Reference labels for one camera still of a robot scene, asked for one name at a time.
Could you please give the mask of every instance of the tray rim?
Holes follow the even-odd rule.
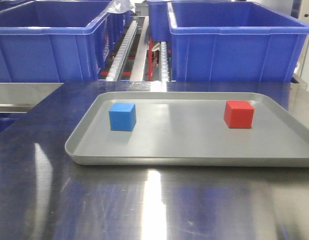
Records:
[[[143,157],[143,156],[85,156],[74,154],[74,151],[69,150],[69,143],[74,138],[75,134],[82,127],[82,122],[86,121],[87,115],[91,114],[94,105],[103,99],[103,102],[125,99],[125,96],[133,94],[133,99],[136,100],[244,100],[255,101],[259,103],[268,103],[266,107],[275,114],[284,124],[295,125],[292,130],[305,140],[309,144],[307,138],[309,138],[309,128],[304,126],[299,120],[292,116],[286,109],[275,102],[269,96],[255,92],[206,92],[206,91],[167,91],[167,92],[151,92],[151,91],[110,91],[99,94],[92,102],[88,110],[82,116],[79,123],[76,125],[68,139],[64,144],[66,153],[72,158],[74,162],[80,165],[147,165],[147,166],[228,166],[228,167],[307,167],[309,168],[309,157]],[[191,164],[189,161],[183,161],[187,159],[193,159]],[[240,160],[250,160],[248,163],[240,163]]]

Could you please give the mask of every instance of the blue cube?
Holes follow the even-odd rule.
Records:
[[[137,122],[136,104],[116,102],[109,110],[112,131],[132,131]]]

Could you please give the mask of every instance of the plastic bag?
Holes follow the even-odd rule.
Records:
[[[105,8],[105,12],[112,14],[123,14],[132,10],[134,6],[130,0],[112,0]]]

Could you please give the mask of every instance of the bin rim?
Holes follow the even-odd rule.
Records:
[[[34,2],[86,2],[92,3],[90,0],[33,0],[22,3],[20,5],[7,8],[0,11],[0,14],[8,12],[11,9],[19,8],[24,5],[29,5]],[[92,19],[86,26],[82,27],[49,27],[49,26],[22,26],[22,27],[5,27],[0,26],[0,35],[90,35],[92,34],[100,24],[110,15],[109,12],[102,11],[94,19]]]
[[[230,2],[231,0],[147,0],[148,5],[162,5],[168,2]]]
[[[208,1],[182,1],[182,2],[167,2],[167,14],[169,19],[169,28],[172,35],[273,35],[273,34],[309,34],[309,23],[303,22],[292,16],[274,11],[256,2],[236,1],[223,2],[223,4],[249,4],[260,6],[274,14],[280,15],[283,18],[289,19],[299,26],[206,26],[206,27],[179,27],[174,13],[173,5],[184,2],[205,2]]]

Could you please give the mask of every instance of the table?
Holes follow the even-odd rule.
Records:
[[[309,240],[309,168],[81,166],[64,150],[101,93],[213,89],[63,84],[0,134],[0,240]],[[309,93],[282,89],[309,128]]]

